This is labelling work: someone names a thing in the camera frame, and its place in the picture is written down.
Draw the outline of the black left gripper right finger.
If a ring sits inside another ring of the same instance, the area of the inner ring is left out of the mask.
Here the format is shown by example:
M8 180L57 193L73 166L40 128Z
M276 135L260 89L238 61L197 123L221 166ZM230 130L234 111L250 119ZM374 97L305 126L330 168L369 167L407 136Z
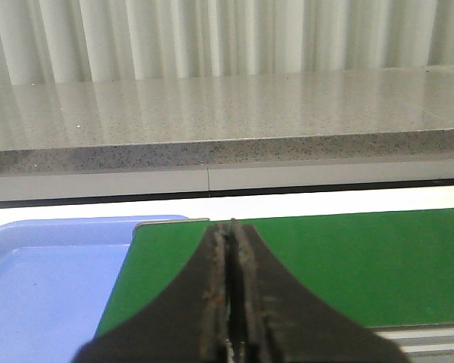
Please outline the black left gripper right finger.
M230 259L230 324L242 362L409 360L304 287L252 225L230 224Z

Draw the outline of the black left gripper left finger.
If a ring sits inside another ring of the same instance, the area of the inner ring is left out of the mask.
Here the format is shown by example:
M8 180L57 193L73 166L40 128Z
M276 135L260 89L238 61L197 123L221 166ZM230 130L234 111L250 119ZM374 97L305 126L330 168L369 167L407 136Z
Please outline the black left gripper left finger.
M85 344L75 362L226 362L227 258L223 225L207 227L174 279L137 314Z

